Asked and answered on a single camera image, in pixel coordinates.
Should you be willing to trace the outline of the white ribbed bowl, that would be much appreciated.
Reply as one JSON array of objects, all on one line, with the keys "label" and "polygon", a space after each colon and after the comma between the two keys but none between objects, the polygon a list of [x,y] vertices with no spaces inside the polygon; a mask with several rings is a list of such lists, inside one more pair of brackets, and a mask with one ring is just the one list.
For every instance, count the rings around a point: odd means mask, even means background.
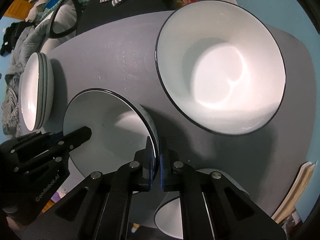
[{"label": "white ribbed bowl", "polygon": [[183,239],[180,194],[178,191],[167,193],[156,209],[154,222],[157,228],[166,235]]},{"label": "white ribbed bowl", "polygon": [[157,172],[159,139],[149,113],[116,92],[90,88],[76,94],[67,106],[63,133],[67,135],[87,126],[91,138],[70,153],[83,176],[94,171],[110,173],[134,159],[135,153],[152,142],[152,174]]}]

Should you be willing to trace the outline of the small white plate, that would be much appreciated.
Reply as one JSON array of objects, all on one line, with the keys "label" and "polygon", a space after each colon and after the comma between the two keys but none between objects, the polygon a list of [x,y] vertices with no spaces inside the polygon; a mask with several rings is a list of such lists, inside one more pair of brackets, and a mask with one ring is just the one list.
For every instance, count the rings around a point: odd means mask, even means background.
[{"label": "small white plate", "polygon": [[29,131],[49,119],[54,97],[54,73],[44,53],[35,52],[26,64],[21,84],[21,112]]}]

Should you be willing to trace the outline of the large white bowl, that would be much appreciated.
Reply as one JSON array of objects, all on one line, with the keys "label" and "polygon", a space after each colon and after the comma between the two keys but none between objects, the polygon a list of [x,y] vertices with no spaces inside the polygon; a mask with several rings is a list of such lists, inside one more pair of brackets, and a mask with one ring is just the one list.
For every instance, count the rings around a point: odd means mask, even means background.
[{"label": "large white bowl", "polygon": [[159,31],[155,60],[169,100],[209,132],[252,133],[284,97],[286,69],[274,36],[229,2],[198,1],[173,12]]}]

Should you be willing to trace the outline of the grey duvet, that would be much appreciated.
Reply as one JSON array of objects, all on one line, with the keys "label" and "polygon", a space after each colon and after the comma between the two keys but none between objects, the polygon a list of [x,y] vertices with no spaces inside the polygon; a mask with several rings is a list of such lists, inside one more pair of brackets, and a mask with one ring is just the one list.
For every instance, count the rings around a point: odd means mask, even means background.
[{"label": "grey duvet", "polygon": [[4,77],[5,98],[1,105],[2,129],[6,136],[14,138],[21,135],[18,110],[20,78],[31,54],[40,51],[42,43],[47,37],[48,24],[49,20],[46,19],[36,27],[25,28],[18,38],[13,52],[11,52],[9,69]]}]

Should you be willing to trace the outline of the black office chair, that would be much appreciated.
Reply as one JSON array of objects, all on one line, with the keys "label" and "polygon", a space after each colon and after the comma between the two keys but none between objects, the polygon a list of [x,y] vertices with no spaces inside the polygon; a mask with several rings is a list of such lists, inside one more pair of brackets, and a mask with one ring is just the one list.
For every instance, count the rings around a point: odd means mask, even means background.
[{"label": "black office chair", "polygon": [[125,0],[115,7],[90,0],[82,11],[79,1],[65,0],[50,17],[48,34],[54,38],[74,37],[110,22],[175,8],[174,0]]}]

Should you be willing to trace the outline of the wooden board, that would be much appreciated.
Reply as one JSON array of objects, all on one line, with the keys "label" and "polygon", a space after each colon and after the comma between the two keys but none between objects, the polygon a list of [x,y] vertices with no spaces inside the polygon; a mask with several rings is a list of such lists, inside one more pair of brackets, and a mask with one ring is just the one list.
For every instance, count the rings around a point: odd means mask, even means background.
[{"label": "wooden board", "polygon": [[308,161],[300,167],[290,190],[271,216],[276,223],[280,224],[296,210],[295,205],[307,187],[313,175],[315,166],[316,165],[314,163]]}]

